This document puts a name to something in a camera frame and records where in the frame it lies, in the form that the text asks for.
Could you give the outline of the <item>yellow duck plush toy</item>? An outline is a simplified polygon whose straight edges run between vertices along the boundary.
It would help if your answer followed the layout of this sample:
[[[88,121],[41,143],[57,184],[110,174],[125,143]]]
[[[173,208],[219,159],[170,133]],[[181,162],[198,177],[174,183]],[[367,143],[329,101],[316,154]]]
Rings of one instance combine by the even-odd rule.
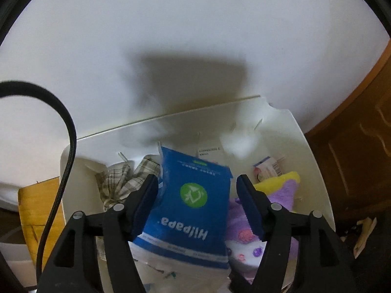
[[[270,177],[254,185],[255,190],[264,192],[266,195],[272,194],[280,190],[286,183],[295,183],[299,185],[301,181],[300,175],[291,171],[278,177]]]

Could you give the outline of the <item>plaid fabric bow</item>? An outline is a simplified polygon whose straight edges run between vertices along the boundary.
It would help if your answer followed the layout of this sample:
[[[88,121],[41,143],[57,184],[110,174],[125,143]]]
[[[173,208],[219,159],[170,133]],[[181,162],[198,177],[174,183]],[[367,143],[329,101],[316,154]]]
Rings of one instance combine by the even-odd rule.
[[[116,204],[123,203],[127,197],[139,190],[149,175],[160,175],[160,156],[147,155],[132,169],[130,161],[107,167],[95,175],[99,197],[103,210],[107,211]]]

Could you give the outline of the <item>pink tissue pack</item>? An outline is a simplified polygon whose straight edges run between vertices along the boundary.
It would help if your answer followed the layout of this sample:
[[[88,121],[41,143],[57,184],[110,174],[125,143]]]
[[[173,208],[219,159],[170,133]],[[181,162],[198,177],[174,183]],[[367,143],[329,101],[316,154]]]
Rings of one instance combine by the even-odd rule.
[[[267,156],[255,165],[254,175],[257,181],[260,183],[268,178],[279,177],[282,175],[279,163],[273,157]]]

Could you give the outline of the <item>blue Hiipapa wipes pack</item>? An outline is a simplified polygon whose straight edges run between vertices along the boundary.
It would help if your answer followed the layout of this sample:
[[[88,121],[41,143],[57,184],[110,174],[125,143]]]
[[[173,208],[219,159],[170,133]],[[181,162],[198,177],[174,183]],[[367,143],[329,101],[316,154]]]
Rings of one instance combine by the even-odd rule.
[[[161,257],[228,269],[225,246],[231,171],[160,148],[162,187],[134,244]]]

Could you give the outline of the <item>white green medicine box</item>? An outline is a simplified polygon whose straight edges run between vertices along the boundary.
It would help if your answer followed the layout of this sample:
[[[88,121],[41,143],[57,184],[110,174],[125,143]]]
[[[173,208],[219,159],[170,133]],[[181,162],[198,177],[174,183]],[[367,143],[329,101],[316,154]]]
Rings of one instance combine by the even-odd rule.
[[[219,146],[199,147],[197,157],[210,163],[226,165],[225,152]]]

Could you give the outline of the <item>white plastic storage bin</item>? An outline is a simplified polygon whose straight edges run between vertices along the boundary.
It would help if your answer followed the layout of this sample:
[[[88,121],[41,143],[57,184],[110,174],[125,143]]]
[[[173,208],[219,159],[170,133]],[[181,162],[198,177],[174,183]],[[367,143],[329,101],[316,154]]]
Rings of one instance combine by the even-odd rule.
[[[149,292],[215,292],[226,283],[229,199],[235,181],[267,157],[300,184],[293,210],[319,210],[335,223],[319,167],[289,110],[255,97],[152,118],[82,138],[62,199],[63,215],[104,211],[97,174],[125,159],[158,164],[159,194],[143,233],[130,245]]]

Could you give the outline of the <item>white curved chair back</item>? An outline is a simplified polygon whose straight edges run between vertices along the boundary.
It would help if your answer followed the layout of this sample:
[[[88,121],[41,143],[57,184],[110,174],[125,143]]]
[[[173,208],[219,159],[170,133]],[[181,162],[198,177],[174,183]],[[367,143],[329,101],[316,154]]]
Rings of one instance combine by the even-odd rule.
[[[0,182],[0,207],[12,212],[19,211],[19,187]]]

